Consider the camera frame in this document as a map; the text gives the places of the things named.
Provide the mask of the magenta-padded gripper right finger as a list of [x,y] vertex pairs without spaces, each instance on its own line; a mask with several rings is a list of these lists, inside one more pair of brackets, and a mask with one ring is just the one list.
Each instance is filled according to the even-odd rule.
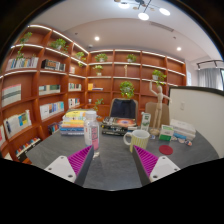
[[167,156],[157,157],[139,146],[133,146],[132,155],[143,186],[180,170]]

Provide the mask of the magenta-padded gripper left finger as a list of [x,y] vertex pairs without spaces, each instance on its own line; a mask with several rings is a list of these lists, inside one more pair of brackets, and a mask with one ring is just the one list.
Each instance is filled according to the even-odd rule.
[[59,156],[45,170],[68,180],[76,185],[82,186],[94,155],[92,145],[87,146],[72,155]]

